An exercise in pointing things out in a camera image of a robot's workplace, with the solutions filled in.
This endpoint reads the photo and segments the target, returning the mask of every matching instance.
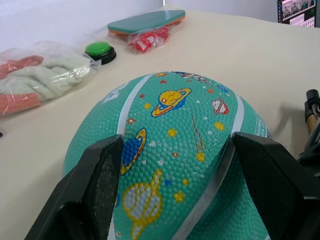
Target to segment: white stripe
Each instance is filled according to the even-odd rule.
[[[239,132],[242,127],[245,115],[245,107],[241,97],[236,96],[238,103],[236,114],[234,117],[232,133]],[[234,157],[235,146],[233,144],[231,136],[229,137],[226,147],[224,148],[223,154],[221,156],[220,162],[215,173],[212,175],[206,189],[204,190],[202,196],[195,204],[189,215],[185,218],[184,222],[178,229],[178,231],[173,236],[172,240],[184,240],[192,232],[198,221],[201,219],[203,214],[206,212],[208,207],[214,201],[218,190],[220,189],[228,169],[230,167],[231,161]]]
[[[127,120],[128,120],[128,114],[129,114],[131,105],[134,102],[135,97],[138,94],[138,92],[140,91],[140,89],[142,88],[142,86],[153,75],[154,74],[149,74],[149,75],[145,76],[144,78],[142,78],[137,83],[137,85],[135,85],[135,87],[132,89],[132,91],[130,92],[128,98],[126,99],[124,105],[122,106],[122,109],[121,109],[121,112],[120,112],[120,115],[119,115],[118,126],[117,126],[117,131],[116,131],[117,134],[122,134],[123,136],[125,135],[126,126],[127,126]]]

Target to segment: white wall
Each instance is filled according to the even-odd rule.
[[[0,52],[40,40],[75,44],[110,22],[162,6],[163,0],[0,0]]]
[[[277,0],[165,0],[165,4],[278,22]]]

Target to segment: plastic bag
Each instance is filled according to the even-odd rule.
[[[128,46],[140,53],[146,53],[153,48],[161,47],[170,36],[171,26],[161,26],[147,29],[128,36]]]
[[[100,67],[85,53],[42,41],[30,49],[0,53],[0,115],[16,113],[62,97]]]

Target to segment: basketball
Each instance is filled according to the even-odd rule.
[[[222,181],[214,182],[233,132],[269,136],[254,109],[217,81],[178,71],[141,76],[86,116],[63,175],[88,146],[122,134],[117,240],[264,240],[267,230],[236,153]]]

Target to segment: teal basketball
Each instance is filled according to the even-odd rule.
[[[268,136],[259,115],[226,86],[187,72],[149,74],[97,103],[70,143],[63,174],[88,146],[123,134],[117,240],[264,240],[236,154],[221,185],[212,186],[233,132]]]

